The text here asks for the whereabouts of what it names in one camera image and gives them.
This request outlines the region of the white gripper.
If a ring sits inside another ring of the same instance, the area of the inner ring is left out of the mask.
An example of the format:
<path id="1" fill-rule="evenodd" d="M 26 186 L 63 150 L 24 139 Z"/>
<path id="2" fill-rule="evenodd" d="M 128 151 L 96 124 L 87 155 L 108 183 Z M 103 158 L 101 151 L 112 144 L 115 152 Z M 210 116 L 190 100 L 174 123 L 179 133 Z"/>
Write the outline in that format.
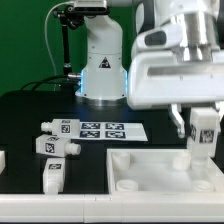
<path id="1" fill-rule="evenodd" d="M 128 75 L 128 105 L 133 109 L 168 106 L 179 138 L 185 122 L 179 104 L 211 103 L 224 117 L 224 50 L 211 62 L 179 63 L 172 49 L 183 39 L 179 24 L 168 24 L 139 34 L 132 46 Z"/>

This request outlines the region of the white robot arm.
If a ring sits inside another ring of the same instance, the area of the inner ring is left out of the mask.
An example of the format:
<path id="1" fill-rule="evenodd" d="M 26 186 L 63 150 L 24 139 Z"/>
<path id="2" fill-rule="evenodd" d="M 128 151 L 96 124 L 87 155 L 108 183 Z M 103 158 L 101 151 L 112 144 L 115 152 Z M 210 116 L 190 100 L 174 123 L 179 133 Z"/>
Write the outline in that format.
<path id="1" fill-rule="evenodd" d="M 131 65 L 122 68 L 122 29 L 105 14 L 135 8 Z M 166 107 L 180 137 L 181 107 L 224 100 L 224 50 L 217 23 L 224 0 L 80 0 L 85 15 L 87 65 L 81 96 L 90 101 L 127 97 L 133 109 Z"/>

